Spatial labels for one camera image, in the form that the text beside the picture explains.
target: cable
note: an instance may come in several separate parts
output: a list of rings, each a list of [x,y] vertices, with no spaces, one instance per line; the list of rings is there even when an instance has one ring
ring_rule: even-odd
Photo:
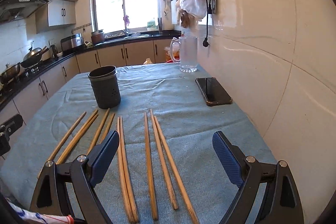
[[[207,4],[207,36],[205,37],[204,41],[203,41],[203,46],[204,47],[208,47],[209,43],[208,43],[208,12],[209,12],[209,7],[208,7],[208,0],[205,0],[206,4]]]

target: white plastic bag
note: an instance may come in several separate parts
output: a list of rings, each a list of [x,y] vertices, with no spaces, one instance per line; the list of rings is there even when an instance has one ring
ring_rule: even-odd
[[[207,15],[207,4],[205,0],[179,0],[182,10],[193,15],[197,20],[201,20]]]

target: wooden chopstick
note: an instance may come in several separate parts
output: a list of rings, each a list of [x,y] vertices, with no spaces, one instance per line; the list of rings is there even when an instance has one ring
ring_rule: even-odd
[[[89,154],[90,151],[92,150],[92,148],[94,148],[94,146],[96,145],[96,143],[97,143],[97,141],[98,141],[98,138],[99,138],[99,135],[100,135],[100,133],[101,133],[101,130],[103,129],[104,124],[105,124],[105,122],[106,122],[107,116],[109,115],[109,112],[110,112],[110,109],[108,108],[107,111],[105,112],[105,115],[104,115],[104,117],[103,117],[103,120],[101,120],[101,123],[100,123],[100,125],[99,125],[98,128],[97,128],[97,131],[96,131],[96,133],[95,133],[95,135],[94,135],[94,137],[93,137],[93,139],[92,139],[92,142],[91,142],[90,147],[89,147],[89,149],[87,150],[87,153],[86,153],[86,154]]]
[[[149,197],[151,199],[152,218],[153,220],[158,220],[158,208],[156,205],[156,198],[155,198],[154,177],[153,177],[153,169],[152,169],[151,145],[150,145],[150,137],[149,137],[149,130],[148,130],[147,112],[144,113],[144,116],[145,116],[145,149],[146,149],[148,191],[149,191]]]
[[[113,122],[114,115],[115,115],[115,113],[111,113],[110,119],[107,122],[105,131],[104,131],[103,136],[101,137],[100,143],[103,142],[103,140],[105,139],[105,137],[107,136],[107,134],[110,132],[110,128],[111,128],[111,125],[112,125],[112,122]]]
[[[95,119],[98,117],[98,109],[96,109],[91,116],[88,118],[88,120],[85,122],[85,124],[81,127],[81,129],[78,131],[76,136],[71,140],[71,142],[68,144],[66,149],[63,151],[62,155],[59,157],[56,164],[62,164],[64,163],[67,156],[70,154],[73,147],[76,145],[76,143],[79,141],[79,139],[85,134],[85,132],[89,129],[89,127],[92,125],[92,123],[95,121]]]
[[[121,193],[124,199],[125,211],[128,217],[128,221],[130,223],[134,223],[135,221],[134,221],[134,217],[132,213],[131,204],[129,202],[126,180],[125,180],[125,173],[124,173],[123,158],[122,158],[122,152],[121,152],[121,135],[120,135],[120,118],[119,117],[117,120],[117,131],[119,133],[118,168],[119,168],[119,175],[120,175]]]
[[[174,188],[173,188],[173,185],[171,183],[168,168],[167,168],[167,165],[166,165],[165,156],[163,155],[163,150],[162,150],[161,143],[160,143],[160,137],[159,137],[158,130],[157,130],[157,127],[156,127],[156,124],[155,124],[153,111],[151,109],[150,109],[150,113],[151,113],[152,126],[153,126],[153,130],[154,130],[154,136],[155,136],[157,151],[159,153],[159,159],[160,159],[161,166],[162,166],[163,176],[165,178],[165,182],[166,182],[166,185],[167,185],[167,191],[168,191],[169,199],[170,199],[170,202],[173,206],[173,209],[177,210],[179,208],[179,205],[177,204]]]
[[[125,149],[125,138],[124,138],[124,125],[123,125],[123,118],[120,116],[119,119],[120,123],[120,144],[121,144],[121,153],[122,153],[122,159],[123,159],[123,165],[124,165],[124,173],[125,173],[125,180],[126,180],[126,186],[127,186],[127,192],[129,197],[129,202],[131,204],[133,218],[136,223],[139,222],[139,216],[138,216],[138,210],[137,205],[135,204],[131,179],[129,176],[128,171],[128,164],[127,164],[127,158],[126,158],[126,149]]]
[[[67,141],[67,139],[69,138],[69,136],[71,135],[71,133],[74,131],[74,129],[76,128],[76,126],[78,126],[78,124],[84,118],[85,115],[86,115],[86,111],[77,119],[77,121],[75,121],[75,123],[70,127],[70,129],[68,130],[68,132],[65,133],[65,135],[63,136],[63,138],[60,140],[60,142],[58,143],[58,145],[55,147],[54,151],[47,158],[46,162],[49,161],[49,160],[53,160],[55,158],[55,156],[57,155],[58,151],[61,149],[61,147]],[[42,169],[41,169],[40,173],[37,175],[37,178],[40,177]]]
[[[195,212],[195,210],[193,208],[193,205],[191,204],[191,201],[189,199],[187,191],[186,191],[186,189],[184,187],[184,184],[182,182],[182,178],[181,178],[181,176],[179,174],[179,171],[178,171],[178,169],[176,167],[176,164],[174,162],[173,156],[172,156],[172,154],[171,154],[171,152],[169,150],[169,146],[167,144],[166,138],[165,138],[165,136],[162,133],[159,121],[158,121],[158,119],[157,119],[156,116],[154,117],[154,120],[155,120],[155,123],[156,123],[156,126],[157,126],[157,130],[159,131],[161,142],[163,144],[164,149],[166,150],[167,158],[168,158],[170,166],[171,166],[171,168],[173,170],[173,173],[174,173],[174,176],[175,176],[178,188],[180,189],[183,201],[184,201],[185,206],[186,206],[186,208],[188,210],[188,213],[190,215],[191,221],[192,221],[193,224],[199,224],[199,221],[198,221],[197,216],[196,216],[196,212]]]

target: smartphone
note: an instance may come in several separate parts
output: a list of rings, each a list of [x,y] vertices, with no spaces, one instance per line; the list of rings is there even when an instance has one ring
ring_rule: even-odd
[[[208,106],[232,104],[232,98],[215,77],[196,78],[195,81]]]

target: countertop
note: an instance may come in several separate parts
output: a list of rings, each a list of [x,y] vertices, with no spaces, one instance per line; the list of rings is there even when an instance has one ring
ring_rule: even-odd
[[[134,37],[128,39],[106,39],[104,43],[101,43],[92,47],[78,47],[75,52],[63,54],[60,58],[48,59],[45,61],[41,61],[39,63],[38,72],[23,76],[20,75],[19,80],[13,80],[10,82],[6,88],[0,90],[0,111],[17,95],[19,94],[25,87],[27,87],[30,83],[36,80],[40,75],[46,73],[48,70],[56,66],[57,64],[75,56],[76,54],[80,54],[83,52],[89,52],[93,50],[97,50],[104,47],[111,47],[116,45],[122,45],[126,43],[134,43],[140,41],[148,41],[148,40],[159,40],[159,39],[168,39],[173,37],[179,37],[180,32],[176,30],[164,30],[162,34],[158,32],[143,32],[142,34],[150,34],[148,37]]]

